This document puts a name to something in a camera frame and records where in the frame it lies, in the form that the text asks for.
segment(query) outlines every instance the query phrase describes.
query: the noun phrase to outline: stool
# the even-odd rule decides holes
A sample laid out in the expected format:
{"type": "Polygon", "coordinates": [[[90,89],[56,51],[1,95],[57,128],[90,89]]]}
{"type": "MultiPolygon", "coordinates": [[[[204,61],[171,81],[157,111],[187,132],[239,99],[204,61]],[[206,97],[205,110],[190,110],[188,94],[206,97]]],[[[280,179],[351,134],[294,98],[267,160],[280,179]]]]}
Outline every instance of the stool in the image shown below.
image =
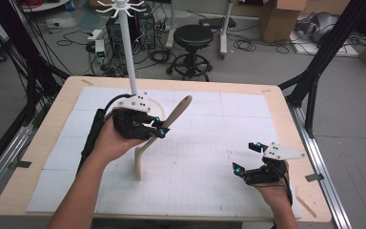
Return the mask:
{"type": "Polygon", "coordinates": [[[187,25],[178,28],[174,32],[173,40],[189,53],[177,56],[171,66],[166,69],[166,73],[172,74],[173,69],[175,69],[179,74],[183,75],[182,80],[186,80],[187,77],[192,78],[204,75],[206,81],[210,82],[207,72],[211,71],[213,66],[210,65],[210,62],[205,57],[196,53],[198,50],[210,46],[214,40],[213,33],[203,26],[187,25]]]}

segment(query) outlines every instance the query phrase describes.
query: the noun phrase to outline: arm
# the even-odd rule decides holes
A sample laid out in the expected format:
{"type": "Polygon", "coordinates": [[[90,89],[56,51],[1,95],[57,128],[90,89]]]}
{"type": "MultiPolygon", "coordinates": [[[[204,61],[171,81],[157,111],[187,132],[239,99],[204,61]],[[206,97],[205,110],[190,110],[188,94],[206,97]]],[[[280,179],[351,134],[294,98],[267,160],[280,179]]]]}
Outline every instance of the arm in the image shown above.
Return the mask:
{"type": "Polygon", "coordinates": [[[287,190],[283,182],[255,185],[261,196],[272,209],[277,229],[297,229],[293,209],[287,198],[287,190]]]}
{"type": "Polygon", "coordinates": [[[79,170],[47,228],[91,228],[100,181],[107,164],[141,142],[120,136],[113,127],[112,118],[108,118],[91,155],[79,170]]]}

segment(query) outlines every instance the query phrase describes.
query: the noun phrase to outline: wooden table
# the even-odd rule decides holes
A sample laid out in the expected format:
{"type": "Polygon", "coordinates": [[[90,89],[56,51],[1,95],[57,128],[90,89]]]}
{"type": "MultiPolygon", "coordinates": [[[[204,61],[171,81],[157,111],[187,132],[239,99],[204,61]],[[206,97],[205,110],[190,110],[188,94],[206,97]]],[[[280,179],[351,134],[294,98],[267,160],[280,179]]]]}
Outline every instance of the wooden table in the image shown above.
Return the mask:
{"type": "MultiPolygon", "coordinates": [[[[150,79],[138,79],[137,86],[139,89],[154,90],[262,94],[267,100],[280,144],[305,152],[282,91],[277,86],[150,79]]],[[[129,88],[130,85],[129,80],[125,78],[73,76],[67,80],[22,158],[31,162],[30,168],[17,168],[0,197],[1,216],[43,215],[29,213],[26,209],[45,161],[54,147],[79,93],[85,87],[129,88]]],[[[318,182],[308,182],[305,178],[305,176],[314,173],[309,159],[306,157],[288,162],[290,164],[290,178],[295,185],[297,199],[301,205],[302,218],[298,220],[330,221],[332,216],[318,182]]]]}

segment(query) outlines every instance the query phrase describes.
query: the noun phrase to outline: gray floor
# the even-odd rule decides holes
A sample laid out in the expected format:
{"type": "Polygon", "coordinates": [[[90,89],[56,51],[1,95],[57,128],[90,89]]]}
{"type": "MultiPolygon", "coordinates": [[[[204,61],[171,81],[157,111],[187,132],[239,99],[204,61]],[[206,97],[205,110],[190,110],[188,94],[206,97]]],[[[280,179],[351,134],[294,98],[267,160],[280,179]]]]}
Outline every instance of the gray floor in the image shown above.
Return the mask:
{"type": "MultiPolygon", "coordinates": [[[[87,19],[86,7],[76,10],[72,15],[78,22],[87,19]]],[[[188,23],[196,23],[200,17],[186,18],[188,23]]],[[[96,16],[97,29],[106,19],[96,16]]],[[[237,29],[247,28],[255,21],[236,18],[237,29]]],[[[85,30],[89,25],[81,25],[85,30]]],[[[64,64],[74,74],[89,69],[88,55],[84,46],[71,45],[59,47],[56,42],[62,34],[76,29],[63,30],[54,34],[45,33],[45,39],[64,64]]],[[[258,37],[258,29],[241,31],[251,38],[258,37]]],[[[84,41],[85,36],[74,39],[84,41]]],[[[243,52],[228,45],[228,55],[219,58],[219,38],[215,34],[213,44],[201,51],[213,64],[209,73],[212,82],[277,85],[302,73],[312,60],[310,55],[295,54],[288,47],[288,54],[278,53],[274,47],[256,45],[254,52],[243,52]]],[[[173,53],[183,52],[175,47],[173,53]]],[[[136,61],[145,55],[138,55],[136,61]]],[[[136,68],[151,65],[147,60],[136,68]]],[[[150,79],[180,80],[180,76],[167,75],[166,65],[155,65],[139,70],[137,77],[150,79]]],[[[10,126],[25,104],[24,91],[12,64],[0,62],[0,136],[10,126]]],[[[328,166],[332,180],[347,212],[353,228],[366,228],[366,65],[356,58],[336,57],[321,77],[315,107],[315,139],[328,166]]],[[[10,178],[8,170],[0,182],[0,193],[10,178]]],[[[41,228],[46,218],[0,217],[0,228],[41,228]]],[[[245,222],[243,228],[270,228],[269,223],[245,222]]],[[[336,228],[333,222],[301,223],[301,228],[336,228]]]]}

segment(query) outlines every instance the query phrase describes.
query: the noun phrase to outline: hand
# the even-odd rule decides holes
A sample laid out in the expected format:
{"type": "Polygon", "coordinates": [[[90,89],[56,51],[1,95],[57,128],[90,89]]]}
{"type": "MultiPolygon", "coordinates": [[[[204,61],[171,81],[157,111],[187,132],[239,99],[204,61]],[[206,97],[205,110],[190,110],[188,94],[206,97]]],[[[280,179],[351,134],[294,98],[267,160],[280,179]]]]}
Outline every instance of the hand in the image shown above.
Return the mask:
{"type": "MultiPolygon", "coordinates": [[[[289,166],[287,161],[285,161],[285,164],[287,166],[287,173],[285,174],[285,176],[288,179],[289,166]]],[[[272,208],[280,206],[283,203],[290,202],[287,197],[287,187],[284,183],[284,180],[280,180],[274,183],[255,184],[253,185],[253,187],[260,192],[266,203],[272,208]]]]}
{"type": "Polygon", "coordinates": [[[103,163],[108,164],[112,160],[126,154],[130,148],[144,142],[140,139],[126,139],[121,136],[113,125],[112,117],[110,116],[104,123],[96,144],[91,153],[91,156],[98,156],[103,163]]]}

